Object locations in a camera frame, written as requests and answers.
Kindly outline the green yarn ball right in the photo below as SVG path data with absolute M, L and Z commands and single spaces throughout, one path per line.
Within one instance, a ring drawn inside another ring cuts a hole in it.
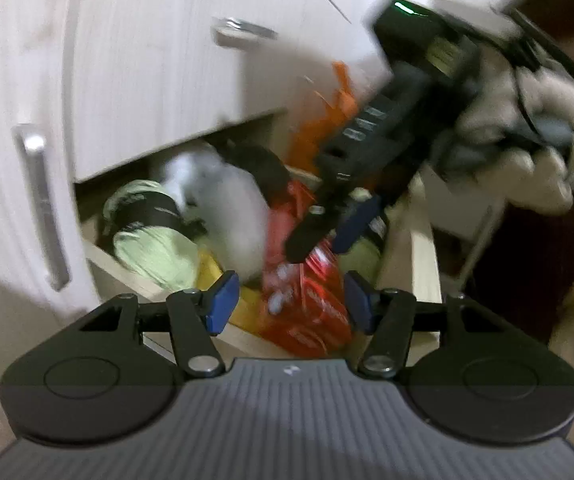
M 339 256 L 339 269 L 342 273 L 357 271 L 366 281 L 375 283 L 382 255 L 383 245 L 363 236 L 351 247 L 349 252 Z

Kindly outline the green yarn ball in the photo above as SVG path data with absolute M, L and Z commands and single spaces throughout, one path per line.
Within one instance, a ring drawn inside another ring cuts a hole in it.
M 199 249 L 191 227 L 156 181 L 131 181 L 107 198 L 101 240 L 126 269 L 169 292 L 195 286 Z
M 363 236 L 351 247 L 349 252 L 339 256 L 339 269 L 342 273 L 357 271 L 366 281 L 375 283 L 382 255 L 383 245 Z

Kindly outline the yellow cloth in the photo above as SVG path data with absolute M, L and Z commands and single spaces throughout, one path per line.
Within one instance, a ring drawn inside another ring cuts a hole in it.
M 203 292 L 200 313 L 207 332 L 219 335 L 227 324 L 255 333 L 258 329 L 258 308 L 261 294 L 240 285 L 234 271 L 222 271 L 205 249 L 199 250 L 196 287 Z

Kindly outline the dark yarn ball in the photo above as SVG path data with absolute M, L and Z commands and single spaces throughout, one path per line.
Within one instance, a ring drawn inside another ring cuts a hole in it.
M 288 196 L 290 174 L 279 157 L 264 146 L 238 144 L 229 150 L 226 160 L 252 175 L 266 203 L 273 205 Z

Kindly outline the orange fabric bag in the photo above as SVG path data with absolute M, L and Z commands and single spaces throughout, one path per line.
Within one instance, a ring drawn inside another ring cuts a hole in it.
M 286 164 L 310 174 L 317 174 L 315 159 L 326 141 L 353 118 L 359 110 L 359 102 L 352 88 L 348 65 L 343 62 L 332 62 L 337 80 L 337 88 L 331 101 L 325 99 L 321 92 L 314 92 L 323 105 L 323 113 L 305 120 L 296 130 L 290 143 Z

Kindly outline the white plastic bottle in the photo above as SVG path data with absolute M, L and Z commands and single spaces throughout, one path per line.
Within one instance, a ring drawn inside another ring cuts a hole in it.
M 269 207 L 249 172 L 207 145 L 165 156 L 151 172 L 181 211 L 203 222 L 223 269 L 242 282 L 261 274 Z

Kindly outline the white plastic shelf rack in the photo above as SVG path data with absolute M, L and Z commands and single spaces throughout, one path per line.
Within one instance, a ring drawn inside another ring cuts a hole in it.
M 444 294 L 460 292 L 502 220 L 505 202 L 470 182 L 444 182 L 421 170 Z

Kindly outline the green yarn ball left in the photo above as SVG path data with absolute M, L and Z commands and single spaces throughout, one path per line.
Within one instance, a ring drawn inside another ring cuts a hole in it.
M 199 249 L 191 227 L 156 181 L 131 181 L 107 198 L 101 240 L 126 269 L 169 292 L 195 286 Z

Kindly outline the white cabinet with drawers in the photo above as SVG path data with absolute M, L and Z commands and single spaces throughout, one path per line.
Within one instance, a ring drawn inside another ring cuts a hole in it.
M 0 307 L 91 307 L 74 185 L 275 112 L 351 62 L 368 0 L 0 0 Z

